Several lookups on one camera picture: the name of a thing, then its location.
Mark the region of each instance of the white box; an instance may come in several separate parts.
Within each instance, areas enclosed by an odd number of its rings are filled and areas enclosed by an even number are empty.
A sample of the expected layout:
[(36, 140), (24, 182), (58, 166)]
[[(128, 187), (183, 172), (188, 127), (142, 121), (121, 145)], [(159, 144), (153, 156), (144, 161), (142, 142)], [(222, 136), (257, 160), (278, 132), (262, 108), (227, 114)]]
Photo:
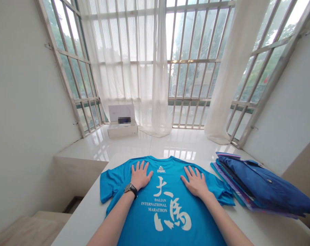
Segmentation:
[[(109, 138), (126, 137), (138, 134), (138, 126), (135, 118), (135, 107), (130, 105), (108, 106), (110, 113), (110, 124), (107, 132)], [(131, 117), (131, 124), (119, 124), (119, 117)]]

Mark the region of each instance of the blue t-shirt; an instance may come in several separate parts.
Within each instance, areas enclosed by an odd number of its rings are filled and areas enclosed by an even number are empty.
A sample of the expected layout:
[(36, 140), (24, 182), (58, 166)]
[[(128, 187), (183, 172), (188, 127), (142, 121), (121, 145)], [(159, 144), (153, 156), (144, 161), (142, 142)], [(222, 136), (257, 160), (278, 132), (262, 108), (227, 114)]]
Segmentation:
[(226, 245), (204, 203), (193, 196), (180, 175), (185, 166), (204, 173), (207, 186), (221, 205), (235, 205), (230, 187), (203, 168), (171, 156), (135, 158), (107, 170), (100, 176), (100, 200), (113, 197), (106, 215), (113, 209), (131, 180), (131, 165), (149, 162), (149, 184), (138, 192), (129, 210), (118, 245)]

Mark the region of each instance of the wristwatch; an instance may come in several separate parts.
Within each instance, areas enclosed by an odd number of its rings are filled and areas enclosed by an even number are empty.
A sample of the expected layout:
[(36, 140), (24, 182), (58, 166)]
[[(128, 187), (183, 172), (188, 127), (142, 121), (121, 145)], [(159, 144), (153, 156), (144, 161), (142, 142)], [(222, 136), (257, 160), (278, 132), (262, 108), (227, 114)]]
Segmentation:
[(135, 199), (138, 196), (138, 191), (137, 189), (133, 186), (133, 184), (129, 183), (125, 188), (124, 188), (124, 193), (128, 192), (128, 191), (132, 191), (135, 195)]

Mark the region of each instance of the hand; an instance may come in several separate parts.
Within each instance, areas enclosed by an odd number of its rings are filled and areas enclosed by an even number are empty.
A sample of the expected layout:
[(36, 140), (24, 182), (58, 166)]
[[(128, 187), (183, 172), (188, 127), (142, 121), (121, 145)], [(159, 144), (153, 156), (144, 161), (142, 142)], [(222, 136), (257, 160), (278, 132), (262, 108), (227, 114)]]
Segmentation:
[(184, 176), (180, 176), (184, 184), (186, 185), (187, 189), (194, 195), (198, 196), (199, 198), (202, 198), (203, 196), (210, 193), (206, 181), (205, 181), (205, 175), (202, 173), (200, 174), (198, 169), (195, 168), (196, 174), (191, 166), (189, 166), (188, 171), (187, 167), (185, 167), (186, 175), (189, 179), (189, 182), (186, 180)]
[(139, 191), (141, 188), (144, 188), (149, 181), (151, 180), (151, 177), (153, 176), (153, 171), (150, 171), (147, 176), (147, 168), (149, 165), (149, 162), (146, 163), (146, 166), (144, 168), (145, 161), (141, 162), (140, 168), (139, 163), (137, 162), (136, 170), (135, 167), (131, 166), (131, 184)]

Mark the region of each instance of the window frame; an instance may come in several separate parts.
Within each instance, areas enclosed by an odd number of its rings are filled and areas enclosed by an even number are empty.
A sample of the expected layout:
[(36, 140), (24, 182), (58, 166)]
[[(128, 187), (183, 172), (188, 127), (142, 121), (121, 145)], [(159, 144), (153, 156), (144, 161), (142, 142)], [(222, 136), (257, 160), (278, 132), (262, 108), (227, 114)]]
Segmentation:
[[(239, 116), (238, 118), (238, 121), (237, 121), (237, 124), (233, 130), (233, 133), (232, 134), (229, 134), (230, 136), (230, 140), (231, 140), (231, 143), (237, 147), (238, 149), (242, 149), (246, 143), (246, 140), (248, 138), (248, 136), (250, 135), (251, 131), (253, 129), (256, 129), (255, 127), (255, 123), (256, 121), (258, 120), (259, 118), (259, 115), (261, 114), (261, 112), (263, 111), (264, 109), (264, 106), (266, 105), (266, 103), (268, 102), (269, 98), (270, 98), (270, 95), (272, 94), (274, 88), (276, 87), (285, 67), (287, 66), (287, 63), (295, 49), (295, 46), (297, 44), (297, 41), (302, 37), (301, 35), (301, 32), (303, 31), (306, 23), (308, 22), (308, 20), (310, 19), (310, 1), (308, 2), (308, 5), (306, 6), (304, 12), (302, 13), (302, 16), (300, 18), (300, 20), (298, 21), (298, 23), (296, 24), (296, 27), (293, 31), (293, 33), (289, 36), (289, 37), (286, 37), (286, 38), (283, 38), (281, 40), (279, 40), (280, 38), (280, 35), (282, 34), (284, 28), (285, 28), (285, 25), (297, 3), (297, 0), (292, 0), (290, 5), (288, 6), (288, 9), (286, 11), (286, 14), (284, 15), (284, 18), (278, 28), (278, 31), (276, 33), (276, 36), (273, 40), (273, 42), (270, 44), (270, 45), (267, 45), (265, 47), (262, 47), (262, 44), (265, 40), (265, 37), (267, 35), (267, 32), (270, 28), (270, 25), (274, 19), (274, 15), (279, 7), (279, 3), (280, 3), (281, 0), (277, 0), (276, 3), (275, 3), (275, 6), (272, 10), (272, 13), (271, 13), (271, 16), (268, 20), (268, 23), (267, 23), (267, 26), (263, 32), (263, 35), (261, 37), (261, 40), (260, 40), (260, 43), (258, 45), (258, 49), (254, 50), (252, 52), (252, 55), (251, 57), (254, 57), (253, 60), (252, 60), (252, 63), (251, 63), (251, 66), (250, 68), (248, 69), (248, 74), (246, 75), (246, 78), (245, 78), (245, 81), (244, 81), (244, 84), (243, 84), (243, 87), (242, 87), (242, 90), (239, 94), (239, 96), (237, 97), (237, 100), (234, 100), (232, 101), (232, 105), (231, 105), (231, 108), (233, 107), (234, 110), (228, 120), (228, 124), (226, 126), (226, 130), (228, 131), (229, 129), (229, 126), (231, 124), (231, 121), (234, 117), (234, 113), (236, 110), (238, 110), (238, 107), (243, 107), (243, 110), (242, 110), (242, 113), (241, 115)], [(261, 97), (259, 98), (259, 101), (257, 103), (252, 103), (251, 102), (251, 99), (252, 99), (252, 96), (254, 95), (254, 92), (257, 88), (257, 85), (259, 84), (259, 81), (263, 75), (263, 72), (264, 72), (264, 69), (266, 68), (267, 64), (268, 64), (268, 61), (270, 60), (271, 58), (271, 55), (274, 51), (275, 48), (277, 47), (280, 47), (282, 45), (285, 45), (285, 48), (280, 56), (280, 59), (278, 60), (277, 62), (277, 65), (276, 67), (274, 68), (272, 74), (268, 77), (268, 81), (269, 81), (269, 84), (265, 87)], [(255, 61), (256, 61), (256, 58), (258, 57), (259, 54), (262, 54), (264, 52), (268, 52), (268, 54), (266, 55), (266, 58), (262, 64), (262, 67), (260, 69), (260, 72), (258, 73), (257, 77), (256, 77), (256, 80), (255, 80), (255, 83), (253, 85), (253, 88), (252, 88), (252, 91), (251, 91), (251, 94), (248, 96), (248, 99), (246, 102), (243, 102), (243, 101), (240, 101), (240, 98), (242, 96), (242, 93), (243, 93), (243, 90), (246, 86), (246, 83), (247, 83), (247, 80), (248, 80), (248, 77), (252, 71), (252, 68), (255, 64)], [(235, 138), (235, 135), (236, 135), (236, 132), (240, 126), (240, 123), (243, 119), (243, 116), (245, 115), (245, 113), (247, 112), (247, 110), (249, 109), (252, 109), (253, 110), (253, 113), (250, 117), (250, 120), (249, 122), (247, 123), (243, 133), (241, 134), (241, 137), (240, 139), (236, 139)]]
[[(70, 104), (71, 104), (71, 107), (73, 110), (73, 114), (74, 114), (74, 118), (75, 118), (76, 124), (78, 125), (80, 135), (82, 138), (85, 138), (86, 136), (93, 133), (94, 131), (96, 131), (98, 128), (100, 128), (102, 125), (105, 124), (106, 116), (104, 115), (101, 100), (99, 97), (97, 83), (95, 82), (94, 77), (93, 77), (91, 62), (89, 60), (88, 51), (87, 51), (87, 47), (85, 44), (83, 27), (81, 26), (81, 23), (79, 23), (79, 21), (81, 20), (81, 14), (79, 12), (79, 4), (78, 4), (77, 0), (72, 0), (71, 1), (72, 4), (69, 3), (67, 0), (59, 0), (63, 4), (65, 16), (63, 16), (62, 18), (66, 19), (68, 29), (69, 29), (69, 33), (70, 33), (71, 40), (72, 40), (72, 44), (73, 44), (73, 48), (74, 48), (74, 52), (75, 52), (75, 54), (72, 54), (72, 53), (68, 52), (67, 43), (65, 40), (64, 32), (62, 30), (62, 24), (61, 24), (59, 17), (58, 17), (58, 12), (56, 9), (55, 1), (54, 0), (50, 0), (50, 1), (51, 1), (53, 10), (54, 10), (58, 29), (59, 29), (65, 50), (61, 50), (57, 47), (56, 39), (55, 39), (54, 33), (52, 31), (51, 23), (50, 23), (48, 15), (47, 15), (43, 0), (36, 0), (37, 8), (38, 8), (41, 20), (44, 23), (44, 26), (46, 28), (47, 36), (48, 36), (49, 41), (50, 41), (49, 46), (50, 46), (51, 50), (53, 51), (55, 61), (56, 61), (57, 67), (58, 67), (58, 71), (59, 71), (64, 89), (65, 89), (66, 95), (70, 101)], [(73, 32), (72, 32), (71, 22), (70, 22), (70, 19), (68, 16), (68, 11), (67, 11), (66, 7), (68, 7), (74, 14), (75, 25), (76, 25), (77, 33), (78, 33), (79, 40), (81, 43), (81, 50), (82, 50), (83, 57), (80, 57), (78, 55), (76, 43), (74, 41), (74, 36), (73, 36)], [(72, 94), (71, 87), (69, 84), (69, 80), (67, 78), (67, 75), (66, 75), (66, 72), (64, 69), (64, 64), (62, 62), (61, 55), (65, 55), (68, 58), (70, 69), (72, 71), (74, 84), (76, 86), (76, 90), (77, 90), (79, 98), (74, 98), (74, 96)], [(80, 92), (80, 89), (78, 86), (76, 74), (73, 70), (73, 65), (72, 65), (71, 59), (76, 59), (76, 61), (78, 63), (79, 71), (80, 71), (81, 78), (82, 78), (83, 88), (84, 88), (85, 93), (86, 93), (86, 98), (82, 98), (82, 96), (81, 96), (81, 92)], [(90, 83), (90, 89), (91, 89), (91, 93), (92, 93), (91, 97), (89, 97), (89, 95), (88, 95), (87, 86), (86, 86), (87, 82), (85, 81), (84, 76), (83, 76), (83, 71), (82, 71), (83, 63), (86, 66), (86, 71), (88, 74), (88, 80)], [(91, 106), (93, 106), (93, 105), (95, 106), (96, 115), (94, 115), (93, 111), (92, 111)], [(86, 121), (86, 125), (88, 128), (87, 131), (85, 131), (83, 129), (83, 122), (80, 119), (80, 116), (78, 113), (78, 108), (82, 108), (82, 111), (83, 111), (83, 114), (85, 117), (85, 121)], [(86, 109), (90, 110), (90, 115), (91, 115), (91, 120), (93, 121), (93, 126), (91, 126), (91, 124), (88, 122)]]
[[(232, 10), (232, 8), (235, 7), (235, 5), (236, 5), (236, 1), (219, 1), (219, 2), (199, 3), (199, 0), (197, 0), (196, 4), (188, 5), (188, 0), (186, 0), (185, 5), (177, 6), (177, 0), (176, 0), (175, 6), (166, 7), (166, 14), (170, 14), (170, 13), (174, 14), (173, 34), (172, 34), (171, 49), (170, 49), (171, 53), (170, 53), (170, 60), (168, 60), (168, 67), (169, 67), (168, 86), (169, 87), (170, 87), (170, 82), (171, 82), (170, 80), (171, 80), (172, 65), (178, 64), (178, 72), (177, 72), (177, 78), (176, 78), (176, 84), (175, 84), (175, 96), (170, 97), (170, 89), (168, 92), (168, 105), (169, 106), (172, 105), (172, 102), (173, 102), (173, 112), (172, 112), (172, 127), (173, 128), (188, 128), (188, 129), (203, 129), (204, 128), (204, 125), (202, 124), (202, 122), (203, 122), (205, 110), (206, 110), (206, 107), (209, 106), (210, 102), (211, 102), (211, 98), (209, 98), (209, 92), (210, 92), (210, 89), (212, 87), (213, 77), (214, 77), (216, 68), (218, 66), (218, 63), (221, 63), (221, 58), (219, 58), (220, 51), (222, 49), (222, 43), (223, 43), (223, 40), (225, 37), (228, 22), (229, 22), (230, 18), (233, 18), (233, 16), (230, 16), (231, 10)], [(215, 59), (209, 59), (210, 51), (212, 48), (213, 39), (214, 39), (215, 31), (216, 31), (217, 20), (219, 17), (220, 10), (222, 10), (222, 9), (228, 9), (228, 12), (227, 12), (226, 17), (225, 17), (223, 30), (222, 30), (222, 34), (220, 37), (220, 43), (218, 46), (218, 51), (217, 51)], [(217, 11), (216, 11), (215, 19), (214, 19), (214, 23), (213, 23), (213, 30), (211, 33), (211, 39), (209, 42), (209, 46), (207, 48), (208, 49), (207, 58), (206, 59), (199, 59), (200, 53), (201, 53), (201, 48), (202, 48), (203, 37), (204, 37), (204, 33), (205, 33), (205, 25), (207, 23), (207, 16), (208, 16), (209, 10), (217, 10)], [(193, 29), (192, 29), (192, 34), (191, 34), (191, 41), (189, 44), (189, 54), (188, 54), (188, 59), (181, 60), (182, 49), (183, 49), (183, 40), (184, 40), (184, 32), (185, 32), (185, 22), (186, 22), (185, 20), (186, 20), (187, 12), (189, 12), (189, 11), (195, 12)], [(198, 48), (197, 59), (190, 59), (191, 58), (192, 45), (193, 45), (193, 37), (194, 37), (194, 32), (195, 32), (196, 16), (197, 16), (197, 13), (199, 11), (206, 11), (204, 21), (203, 21), (203, 26), (202, 26), (202, 34), (201, 34), (201, 38), (200, 38), (200, 44), (199, 44), (199, 48)], [(184, 17), (183, 17), (184, 19), (183, 19), (183, 27), (182, 27), (179, 60), (173, 60), (172, 58), (173, 58), (173, 46), (174, 46), (174, 32), (175, 32), (175, 22), (176, 22), (177, 13), (184, 13)], [(187, 85), (188, 69), (189, 69), (189, 65), (194, 64), (194, 63), (196, 63), (195, 74), (193, 75), (194, 78), (193, 78), (193, 84), (191, 87), (190, 98), (187, 98), (187, 97), (185, 97), (185, 92), (186, 92), (186, 85)], [(205, 77), (205, 74), (207, 71), (207, 66), (210, 63), (214, 64), (213, 72), (211, 74), (211, 80), (209, 82), (209, 87), (207, 89), (206, 97), (201, 98), (201, 92), (202, 92), (202, 88), (203, 88), (204, 77)], [(186, 78), (183, 79), (184, 80), (184, 89), (183, 89), (182, 97), (177, 97), (181, 64), (187, 64), (187, 69), (186, 69), (187, 72), (186, 72)], [(203, 72), (203, 75), (201, 76), (202, 80), (201, 80), (200, 91), (199, 91), (198, 97), (193, 98), (193, 90), (194, 90), (194, 86), (195, 86), (196, 73), (197, 73), (197, 68), (198, 68), (199, 64), (205, 65), (204, 66), (204, 72)], [(192, 124), (188, 124), (188, 117), (189, 117), (190, 108), (191, 108), (191, 106), (194, 106), (194, 105), (192, 105), (193, 101), (196, 102), (195, 114), (194, 114)], [(182, 118), (183, 106), (187, 106), (187, 104), (185, 105), (184, 102), (188, 103), (188, 109), (187, 109), (186, 121), (182, 122), (181, 118)], [(174, 123), (174, 115), (175, 115), (176, 105), (181, 105), (178, 123)], [(199, 125), (195, 125), (198, 107), (203, 107), (203, 108), (202, 108), (202, 114), (201, 114)]]

